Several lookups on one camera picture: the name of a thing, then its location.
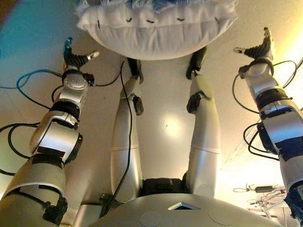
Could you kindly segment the dark left robot hand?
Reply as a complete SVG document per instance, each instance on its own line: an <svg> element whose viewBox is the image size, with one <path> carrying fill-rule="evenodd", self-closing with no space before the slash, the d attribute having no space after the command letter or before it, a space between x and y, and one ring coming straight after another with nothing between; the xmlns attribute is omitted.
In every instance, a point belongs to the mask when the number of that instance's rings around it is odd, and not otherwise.
<svg viewBox="0 0 303 227"><path fill-rule="evenodd" d="M98 51L94 51L85 55L73 54L71 48L72 40L72 37L68 37L64 43L63 58L67 68L74 67L79 70L87 62L99 56Z"/></svg>

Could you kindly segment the dark right robot hand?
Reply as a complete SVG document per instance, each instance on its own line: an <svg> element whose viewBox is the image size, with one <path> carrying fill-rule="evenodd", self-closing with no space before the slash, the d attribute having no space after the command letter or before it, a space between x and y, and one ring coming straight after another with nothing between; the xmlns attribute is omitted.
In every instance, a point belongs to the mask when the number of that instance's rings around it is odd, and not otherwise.
<svg viewBox="0 0 303 227"><path fill-rule="evenodd" d="M273 38L271 31L268 27L264 27L264 37L263 42L260 45L250 47L250 48L242 48L242 47L234 47L233 51L235 53L244 54L250 58L258 59L261 57L268 57L273 60Z"/></svg>

